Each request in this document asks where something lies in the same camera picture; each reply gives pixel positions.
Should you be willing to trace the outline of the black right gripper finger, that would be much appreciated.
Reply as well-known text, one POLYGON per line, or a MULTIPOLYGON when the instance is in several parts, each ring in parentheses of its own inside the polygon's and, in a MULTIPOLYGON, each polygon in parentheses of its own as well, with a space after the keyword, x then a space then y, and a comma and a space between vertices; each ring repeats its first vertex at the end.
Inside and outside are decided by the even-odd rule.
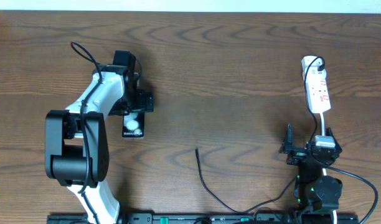
POLYGON ((334 134, 333 134, 331 128, 326 128, 326 136, 331 140, 331 142, 334 143, 335 146, 338 144, 337 140, 334 137, 334 134))
POLYGON ((288 125, 285 138, 282 142, 282 149, 291 149, 293 147, 293 127, 288 125))

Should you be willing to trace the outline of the black smartphone with lit screen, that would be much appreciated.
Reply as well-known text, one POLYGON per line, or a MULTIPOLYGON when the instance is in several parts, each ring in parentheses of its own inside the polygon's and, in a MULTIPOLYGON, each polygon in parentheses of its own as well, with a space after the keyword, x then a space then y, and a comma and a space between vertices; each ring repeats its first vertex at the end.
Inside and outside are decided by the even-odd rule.
POLYGON ((123 116, 122 137, 125 139, 144 138, 144 113, 130 113, 123 116))

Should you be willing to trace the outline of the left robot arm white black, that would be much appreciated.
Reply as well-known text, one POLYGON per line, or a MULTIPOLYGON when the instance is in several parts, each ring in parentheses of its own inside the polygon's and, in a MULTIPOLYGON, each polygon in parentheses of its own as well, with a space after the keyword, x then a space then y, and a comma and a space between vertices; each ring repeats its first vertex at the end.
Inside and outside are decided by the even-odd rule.
POLYGON ((111 64, 96 64, 92 81, 64 110, 45 118, 45 172, 76 195, 86 211, 85 223, 126 223, 106 175, 110 161, 105 121, 129 117, 135 128, 123 137, 144 136, 144 115, 154 109, 153 95, 140 89, 136 56, 117 50, 111 64))

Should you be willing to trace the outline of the white USB charger adapter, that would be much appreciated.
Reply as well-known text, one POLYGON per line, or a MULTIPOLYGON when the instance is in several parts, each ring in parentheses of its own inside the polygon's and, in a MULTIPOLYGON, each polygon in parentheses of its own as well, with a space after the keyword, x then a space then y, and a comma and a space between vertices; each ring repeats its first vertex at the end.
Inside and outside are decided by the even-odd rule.
POLYGON ((315 58, 307 67, 307 75, 311 75, 315 78, 325 79, 327 75, 325 66, 326 62, 323 58, 315 58))

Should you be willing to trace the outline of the white power strip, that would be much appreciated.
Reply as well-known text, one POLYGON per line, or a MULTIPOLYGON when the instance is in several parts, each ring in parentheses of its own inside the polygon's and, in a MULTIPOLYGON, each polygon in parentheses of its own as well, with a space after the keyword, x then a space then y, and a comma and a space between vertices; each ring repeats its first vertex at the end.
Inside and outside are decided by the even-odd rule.
POLYGON ((307 67, 315 58, 317 58, 317 56, 305 56, 301 60, 301 65, 303 69, 303 80, 306 84, 308 108, 312 113, 320 114, 331 109, 331 103, 329 99, 326 78, 320 79, 312 77, 311 75, 307 75, 307 67))

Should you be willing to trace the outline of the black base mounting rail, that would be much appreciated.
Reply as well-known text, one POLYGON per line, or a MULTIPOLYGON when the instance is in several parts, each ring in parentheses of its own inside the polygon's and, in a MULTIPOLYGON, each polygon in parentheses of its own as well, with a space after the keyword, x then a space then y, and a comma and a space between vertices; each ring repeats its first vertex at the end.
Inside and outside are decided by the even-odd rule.
MULTIPOLYGON (((64 224, 64 223, 90 223, 86 214, 84 215, 49 215, 46 223, 64 224)), ((330 215, 303 215, 301 222, 296 222, 289 215, 283 216, 263 212, 257 215, 153 215, 150 213, 129 213, 119 216, 118 222, 122 224, 193 224, 193 223, 332 223, 330 215)), ((359 223, 357 215, 337 214, 337 223, 359 223)))

